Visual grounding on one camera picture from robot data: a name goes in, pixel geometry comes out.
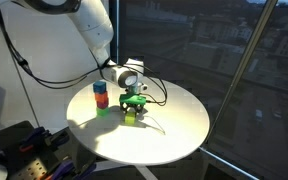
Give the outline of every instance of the stacked blocks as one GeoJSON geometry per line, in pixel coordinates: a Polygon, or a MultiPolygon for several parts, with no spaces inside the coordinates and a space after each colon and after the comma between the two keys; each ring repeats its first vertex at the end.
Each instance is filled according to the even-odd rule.
{"type": "Polygon", "coordinates": [[[108,114],[108,96],[106,91],[106,82],[96,81],[93,84],[93,91],[96,100],[96,113],[99,116],[108,114]]]}
{"type": "Polygon", "coordinates": [[[136,112],[127,112],[125,115],[125,124],[133,125],[135,123],[136,112]]]}

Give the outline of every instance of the table top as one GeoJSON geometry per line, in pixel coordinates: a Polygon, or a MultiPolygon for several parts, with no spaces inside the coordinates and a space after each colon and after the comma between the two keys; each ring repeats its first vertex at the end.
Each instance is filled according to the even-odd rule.
{"type": "MultiPolygon", "coordinates": [[[[107,82],[110,112],[97,117],[93,85],[86,86],[69,103],[70,130],[90,151],[119,163],[159,165],[186,157],[205,140],[209,116],[190,92],[163,82],[168,92],[166,105],[147,103],[133,126],[125,125],[125,114],[119,109],[119,96],[125,94],[125,89],[107,82]]],[[[148,85],[146,94],[157,101],[164,100],[163,92],[151,80],[144,77],[143,83],[148,85]]]]}

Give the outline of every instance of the city view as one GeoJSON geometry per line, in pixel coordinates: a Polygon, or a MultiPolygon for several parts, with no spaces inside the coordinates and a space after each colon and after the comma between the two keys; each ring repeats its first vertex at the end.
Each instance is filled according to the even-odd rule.
{"type": "MultiPolygon", "coordinates": [[[[125,56],[144,56],[147,67],[194,94],[213,123],[263,3],[128,2],[121,46],[125,56]]],[[[256,175],[288,179],[288,1],[275,7],[216,123],[208,149],[256,175]]]]}

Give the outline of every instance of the green object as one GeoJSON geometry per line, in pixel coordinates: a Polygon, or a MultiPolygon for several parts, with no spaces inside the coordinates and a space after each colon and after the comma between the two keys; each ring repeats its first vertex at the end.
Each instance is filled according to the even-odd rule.
{"type": "Polygon", "coordinates": [[[101,108],[96,108],[96,114],[99,116],[105,116],[108,114],[108,108],[101,109],[101,108]]]}
{"type": "Polygon", "coordinates": [[[135,94],[122,94],[120,95],[120,102],[127,104],[145,105],[146,98],[135,94]]]}
{"type": "Polygon", "coordinates": [[[125,115],[125,124],[133,125],[135,123],[136,112],[127,112],[125,115]]]}

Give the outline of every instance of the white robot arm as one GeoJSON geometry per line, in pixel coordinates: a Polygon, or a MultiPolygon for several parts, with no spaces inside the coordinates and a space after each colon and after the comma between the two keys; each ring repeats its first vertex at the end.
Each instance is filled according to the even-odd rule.
{"type": "MultiPolygon", "coordinates": [[[[9,0],[0,0],[0,4],[7,1],[9,0]]],[[[143,62],[129,59],[124,67],[120,67],[110,60],[107,46],[113,38],[113,28],[101,0],[12,0],[12,2],[41,13],[67,14],[84,38],[98,66],[102,68],[103,78],[134,93],[139,92],[141,89],[139,87],[142,87],[141,73],[144,69],[138,65],[143,65],[143,62]]]]}

